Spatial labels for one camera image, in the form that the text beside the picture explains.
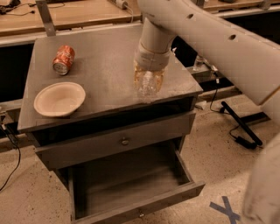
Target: floor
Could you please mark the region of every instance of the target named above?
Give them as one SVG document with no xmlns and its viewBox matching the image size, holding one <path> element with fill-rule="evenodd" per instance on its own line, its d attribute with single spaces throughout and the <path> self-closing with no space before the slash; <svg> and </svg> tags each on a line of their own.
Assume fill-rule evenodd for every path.
<svg viewBox="0 0 280 224">
<path fill-rule="evenodd" d="M 194 181 L 206 182 L 200 196 L 125 224 L 240 223 L 238 218 L 252 165 L 265 150 L 248 150 L 234 141 L 229 131 L 237 124 L 230 115 L 210 110 L 213 94 L 200 97 L 208 103 L 204 109 L 195 109 L 197 115 L 192 132 L 187 136 L 181 154 Z M 219 109 L 221 101 L 225 101 L 239 116 L 260 111 L 234 88 L 219 91 L 217 98 L 212 109 Z M 250 128 L 262 139 L 263 145 L 280 130 L 272 121 L 255 123 Z M 232 134 L 247 137 L 241 128 L 233 130 Z M 21 162 L 0 192 L 0 222 L 70 223 L 67 189 L 55 173 L 46 169 L 29 144 L 25 136 L 20 136 Z M 0 139 L 0 187 L 17 162 L 18 151 L 11 150 L 6 138 Z M 226 207 L 227 200 L 231 208 Z"/>
</svg>

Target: white bowl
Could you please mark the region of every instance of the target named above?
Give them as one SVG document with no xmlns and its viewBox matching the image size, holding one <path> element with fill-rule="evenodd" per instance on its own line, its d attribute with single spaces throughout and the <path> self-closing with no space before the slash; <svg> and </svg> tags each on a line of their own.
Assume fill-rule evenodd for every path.
<svg viewBox="0 0 280 224">
<path fill-rule="evenodd" d="M 85 97 L 85 90 L 79 84 L 60 82 L 39 92 L 34 108 L 42 116 L 69 116 L 84 102 Z"/>
</svg>

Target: closed drawer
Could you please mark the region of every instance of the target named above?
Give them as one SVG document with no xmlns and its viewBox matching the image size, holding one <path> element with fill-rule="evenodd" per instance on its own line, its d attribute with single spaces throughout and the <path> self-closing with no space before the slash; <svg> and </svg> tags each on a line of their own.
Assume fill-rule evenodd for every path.
<svg viewBox="0 0 280 224">
<path fill-rule="evenodd" d="M 193 182 L 172 141 L 67 169 L 73 224 L 123 223 L 196 197 L 204 187 Z"/>
<path fill-rule="evenodd" d="M 183 137 L 190 133 L 194 117 L 193 112 L 165 116 L 148 122 L 139 122 L 118 129 L 37 147 L 36 152 L 48 169 L 60 169 L 145 145 Z"/>
</svg>

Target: white robotic arm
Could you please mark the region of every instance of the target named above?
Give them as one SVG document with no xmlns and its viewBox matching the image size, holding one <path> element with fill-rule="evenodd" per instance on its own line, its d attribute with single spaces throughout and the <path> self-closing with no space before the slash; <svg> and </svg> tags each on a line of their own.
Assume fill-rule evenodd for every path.
<svg viewBox="0 0 280 224">
<path fill-rule="evenodd" d="M 161 71 L 180 36 L 280 125 L 279 45 L 203 11 L 190 0 L 138 0 L 144 26 L 135 60 Z M 244 199 L 243 223 L 280 223 L 280 133 L 255 164 Z"/>
</svg>

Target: red can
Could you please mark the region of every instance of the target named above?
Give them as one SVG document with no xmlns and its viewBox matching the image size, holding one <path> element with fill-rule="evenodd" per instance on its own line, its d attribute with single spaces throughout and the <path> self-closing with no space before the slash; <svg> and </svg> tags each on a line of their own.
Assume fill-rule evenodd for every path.
<svg viewBox="0 0 280 224">
<path fill-rule="evenodd" d="M 73 64 L 74 57 L 75 51 L 71 46 L 61 45 L 52 62 L 54 71 L 61 75 L 67 74 Z"/>
</svg>

